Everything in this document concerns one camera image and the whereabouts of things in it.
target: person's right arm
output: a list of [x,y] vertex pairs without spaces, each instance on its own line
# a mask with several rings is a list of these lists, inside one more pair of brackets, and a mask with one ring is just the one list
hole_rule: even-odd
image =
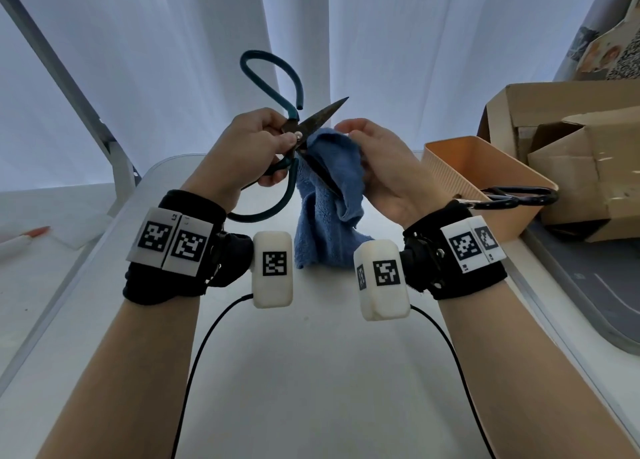
[[[407,228],[451,201],[393,132],[366,119],[339,123],[360,146],[365,196]],[[496,456],[637,458],[574,366],[505,281],[438,302]]]

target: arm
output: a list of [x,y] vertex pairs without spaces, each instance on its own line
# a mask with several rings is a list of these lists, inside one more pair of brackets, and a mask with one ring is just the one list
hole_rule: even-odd
[[[429,169],[393,132],[345,120],[364,154],[365,196],[405,229],[446,205]],[[506,282],[438,302],[496,454],[518,459],[637,458],[608,410]]]
[[[296,142],[270,109],[239,115],[181,189],[231,211],[240,189]],[[124,301],[44,442],[40,459],[167,458],[184,391],[200,298],[142,306]]]

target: scissors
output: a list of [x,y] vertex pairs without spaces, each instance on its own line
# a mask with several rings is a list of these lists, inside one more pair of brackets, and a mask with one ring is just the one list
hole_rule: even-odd
[[[252,71],[249,66],[247,66],[247,61],[249,61],[250,59],[263,59],[265,61],[273,63],[277,67],[282,68],[284,72],[289,75],[293,82],[293,85],[295,85],[296,87],[295,106],[290,101],[285,99],[281,94],[275,91],[272,87],[270,87],[267,82],[265,82],[262,78],[260,78],[260,76]],[[318,178],[320,178],[320,180],[326,185],[327,188],[329,188],[329,190],[331,190],[337,197],[341,198],[342,192],[331,177],[331,174],[329,174],[325,167],[315,157],[311,156],[308,153],[307,139],[311,134],[320,129],[324,125],[324,123],[331,118],[331,116],[342,106],[342,104],[347,101],[348,97],[332,103],[319,112],[316,112],[303,122],[300,122],[298,110],[302,110],[304,92],[302,90],[302,82],[300,81],[300,77],[290,64],[288,64],[282,58],[279,58],[272,53],[268,53],[267,51],[249,50],[245,51],[240,57],[240,69],[247,77],[249,77],[252,82],[258,85],[258,87],[260,87],[262,91],[264,91],[268,96],[279,103],[279,105],[281,105],[284,110],[287,111],[287,115],[289,118],[283,124],[280,130],[282,131],[282,133],[293,132],[297,136],[298,140],[295,146],[287,151],[287,153],[284,154],[281,160],[279,160],[275,164],[270,165],[267,171],[265,171],[264,173],[264,175],[270,176],[274,172],[281,169],[289,170],[289,181],[287,184],[287,190],[285,191],[285,194],[280,199],[280,201],[272,208],[269,208],[268,210],[257,214],[237,214],[231,212],[228,214],[229,219],[233,221],[239,221],[241,223],[254,223],[256,221],[266,220],[267,218],[270,218],[280,212],[284,208],[284,206],[289,203],[296,188],[298,165],[300,163],[296,155],[298,155],[300,159],[307,163],[311,171],[316,173]],[[256,183],[256,181],[245,186],[243,189],[248,188],[254,183]]]
[[516,206],[548,206],[558,201],[555,189],[540,186],[492,186],[482,192],[491,201],[465,200],[454,196],[467,208],[473,209],[509,209]]

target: ribbed container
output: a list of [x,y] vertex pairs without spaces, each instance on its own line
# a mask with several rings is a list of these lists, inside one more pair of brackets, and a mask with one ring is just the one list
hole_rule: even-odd
[[[556,183],[476,136],[459,137],[424,145],[422,162],[452,197],[489,201],[480,191],[491,186],[542,186]],[[540,211],[536,206],[481,210],[480,214],[499,241],[514,240]]]

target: gray mat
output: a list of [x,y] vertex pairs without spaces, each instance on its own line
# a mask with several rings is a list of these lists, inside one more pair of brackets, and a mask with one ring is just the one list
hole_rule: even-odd
[[604,338],[640,355],[640,239],[562,242],[539,221],[522,239]]

